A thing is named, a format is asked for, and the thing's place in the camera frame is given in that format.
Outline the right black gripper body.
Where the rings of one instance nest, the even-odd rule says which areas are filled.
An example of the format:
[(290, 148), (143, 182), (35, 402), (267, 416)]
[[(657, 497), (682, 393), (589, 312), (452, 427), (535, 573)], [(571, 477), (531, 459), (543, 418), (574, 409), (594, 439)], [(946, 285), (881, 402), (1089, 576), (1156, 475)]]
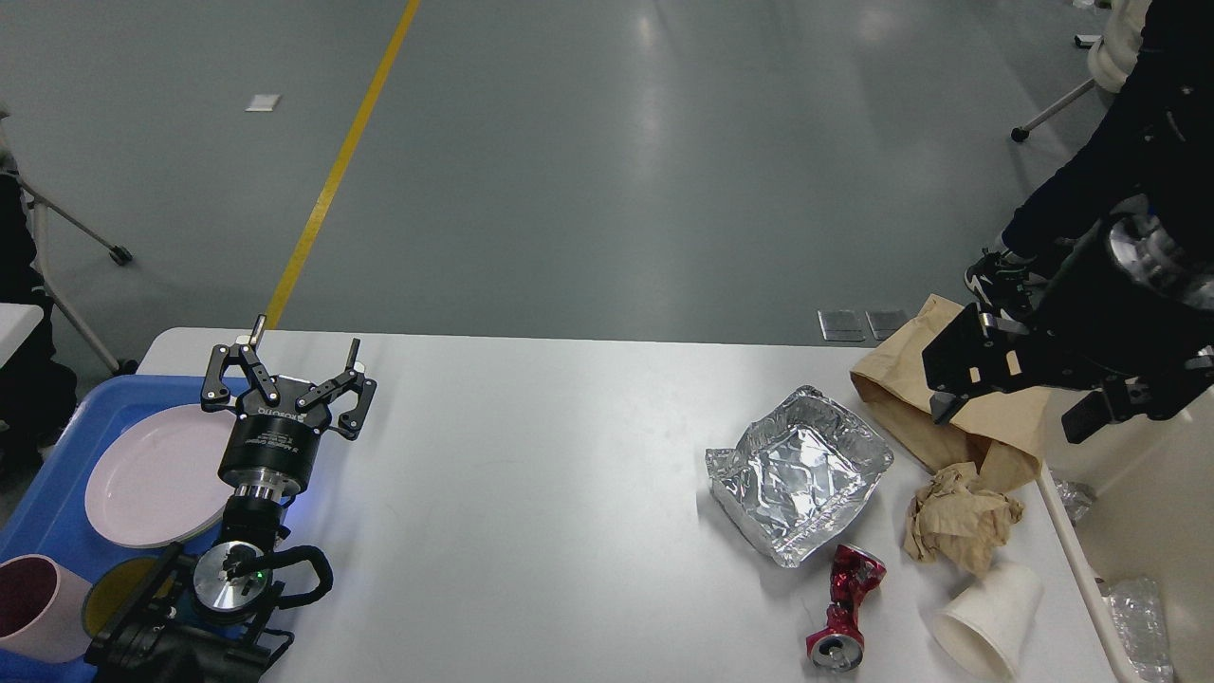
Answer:
[(1148, 392), (1212, 383), (1212, 258), (1181, 247), (1157, 216), (1111, 216), (1065, 261), (1014, 338), (1028, 386)]

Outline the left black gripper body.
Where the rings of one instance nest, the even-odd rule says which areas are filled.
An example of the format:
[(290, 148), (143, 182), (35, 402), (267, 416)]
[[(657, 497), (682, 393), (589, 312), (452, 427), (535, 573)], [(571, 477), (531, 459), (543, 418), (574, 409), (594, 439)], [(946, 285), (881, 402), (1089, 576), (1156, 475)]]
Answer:
[(244, 472), (265, 469), (287, 480), (287, 494), (307, 491), (320, 433), (331, 425), (324, 402), (299, 406), (299, 399), (314, 388), (306, 380), (277, 377), (272, 383), (277, 405), (270, 405), (256, 386), (239, 395), (237, 420), (219, 463), (220, 479), (236, 489)]

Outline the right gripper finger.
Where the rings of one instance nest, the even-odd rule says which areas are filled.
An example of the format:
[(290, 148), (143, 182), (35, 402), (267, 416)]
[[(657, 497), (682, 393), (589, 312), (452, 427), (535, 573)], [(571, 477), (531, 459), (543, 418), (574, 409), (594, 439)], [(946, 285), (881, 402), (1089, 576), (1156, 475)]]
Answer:
[(1212, 383), (1210, 355), (1196, 355), (1153, 375), (1129, 377), (1106, 372), (1062, 415), (1062, 431), (1070, 444), (1080, 444), (1106, 425), (1121, 425), (1138, 415), (1165, 422), (1210, 389)]
[(932, 422), (947, 425), (972, 398), (1004, 392), (1012, 377), (1006, 353), (1028, 332), (1026, 324), (1006, 319), (997, 308), (963, 307), (921, 353), (925, 383), (932, 389)]

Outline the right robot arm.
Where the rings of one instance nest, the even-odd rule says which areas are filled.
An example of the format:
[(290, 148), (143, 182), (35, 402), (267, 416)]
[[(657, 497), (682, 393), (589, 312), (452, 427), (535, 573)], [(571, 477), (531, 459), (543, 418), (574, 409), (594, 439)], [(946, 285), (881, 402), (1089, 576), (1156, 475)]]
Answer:
[(1135, 66), (1089, 141), (966, 272), (923, 351), (929, 412), (1033, 386), (1083, 393), (1072, 444), (1212, 386), (1212, 4), (1153, 1)]

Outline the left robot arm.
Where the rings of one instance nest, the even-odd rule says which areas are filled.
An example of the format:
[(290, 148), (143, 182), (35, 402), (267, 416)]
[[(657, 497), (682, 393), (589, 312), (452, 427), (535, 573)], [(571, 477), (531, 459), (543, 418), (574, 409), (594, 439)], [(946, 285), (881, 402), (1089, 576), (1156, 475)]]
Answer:
[(97, 682), (257, 682), (295, 641), (270, 617), (334, 586), (320, 548), (283, 547), (285, 514), (308, 490), (322, 437), (359, 437), (378, 382), (359, 338), (322, 383), (273, 375), (259, 358), (265, 325), (259, 315), (246, 338), (215, 346), (203, 377), (202, 411), (236, 419), (217, 467), (231, 489), (219, 536), (199, 554), (168, 543), (104, 619), (83, 658)]

